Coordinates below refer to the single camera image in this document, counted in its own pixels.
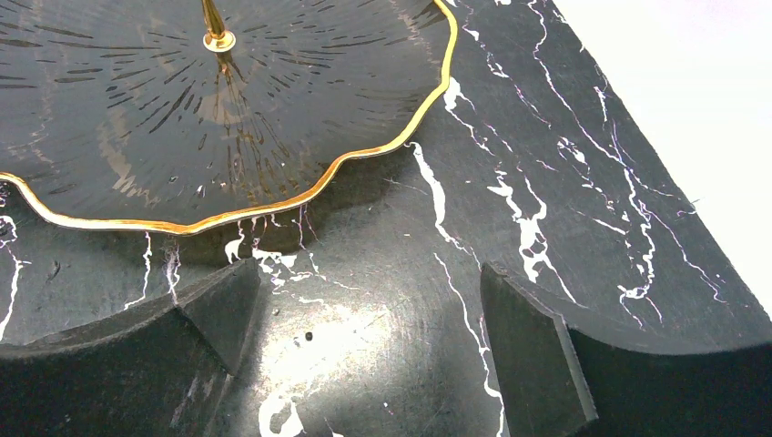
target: white floor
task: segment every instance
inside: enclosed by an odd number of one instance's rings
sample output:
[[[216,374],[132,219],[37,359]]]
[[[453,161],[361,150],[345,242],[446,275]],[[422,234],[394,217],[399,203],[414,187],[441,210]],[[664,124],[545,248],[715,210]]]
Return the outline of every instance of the white floor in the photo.
[[[772,315],[772,0],[554,2]]]

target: black plate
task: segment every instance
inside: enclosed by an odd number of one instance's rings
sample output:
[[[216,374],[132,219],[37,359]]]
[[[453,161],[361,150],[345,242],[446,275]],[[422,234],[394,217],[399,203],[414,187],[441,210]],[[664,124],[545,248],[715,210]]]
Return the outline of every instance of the black plate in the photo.
[[[77,229],[191,234],[307,202],[450,81],[442,0],[0,0],[0,179]]]

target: wavy gold edge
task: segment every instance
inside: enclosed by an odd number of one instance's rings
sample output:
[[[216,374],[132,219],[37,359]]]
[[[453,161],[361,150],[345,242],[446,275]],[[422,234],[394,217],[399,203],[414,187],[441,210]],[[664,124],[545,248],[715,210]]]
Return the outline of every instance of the wavy gold edge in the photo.
[[[166,221],[146,221],[146,220],[123,220],[123,219],[88,219],[88,218],[72,218],[63,214],[57,214],[49,209],[43,202],[37,198],[32,189],[19,177],[10,173],[0,172],[0,181],[7,181],[14,184],[18,190],[22,193],[27,203],[32,209],[45,221],[53,223],[57,226],[70,229],[82,229],[82,230],[144,230],[159,232],[172,235],[195,235],[208,229],[212,229],[219,225],[224,225],[230,222],[251,219],[254,217],[264,216],[268,214],[274,214],[277,212],[285,211],[288,209],[296,208],[302,204],[311,201],[317,197],[325,187],[332,181],[332,178],[337,173],[340,166],[344,161],[352,158],[368,158],[378,155],[383,155],[400,147],[405,141],[415,132],[418,125],[421,123],[429,108],[434,104],[437,98],[447,91],[451,83],[451,59],[453,55],[453,49],[456,45],[458,38],[458,22],[455,16],[451,12],[450,8],[445,4],[444,0],[432,0],[442,11],[448,19],[448,25],[450,26],[451,35],[448,40],[448,47],[445,49],[445,58],[442,60],[441,81],[440,85],[434,88],[434,90],[426,97],[423,103],[418,107],[418,110],[413,114],[411,121],[407,127],[391,142],[380,147],[368,148],[364,150],[356,150],[337,157],[332,164],[319,178],[316,184],[306,192],[284,200],[282,202],[273,203],[267,206],[246,208],[238,211],[227,212],[219,214],[214,217],[205,218],[198,223],[191,225],[179,225],[177,223],[169,223]]]

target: marble table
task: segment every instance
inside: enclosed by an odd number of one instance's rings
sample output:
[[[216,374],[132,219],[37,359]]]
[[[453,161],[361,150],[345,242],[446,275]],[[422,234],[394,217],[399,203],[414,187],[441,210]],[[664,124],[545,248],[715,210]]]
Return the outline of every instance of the marble table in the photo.
[[[0,341],[259,260],[263,310],[215,435],[509,435],[485,261],[637,330],[737,348],[772,322],[555,5],[448,1],[450,89],[310,204],[193,237],[61,229],[0,189]]]

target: white surface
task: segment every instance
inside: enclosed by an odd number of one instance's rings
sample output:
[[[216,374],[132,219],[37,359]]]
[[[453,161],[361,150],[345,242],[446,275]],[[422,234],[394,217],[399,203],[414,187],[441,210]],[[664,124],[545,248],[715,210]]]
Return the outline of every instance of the white surface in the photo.
[[[772,315],[772,1],[554,2]]]

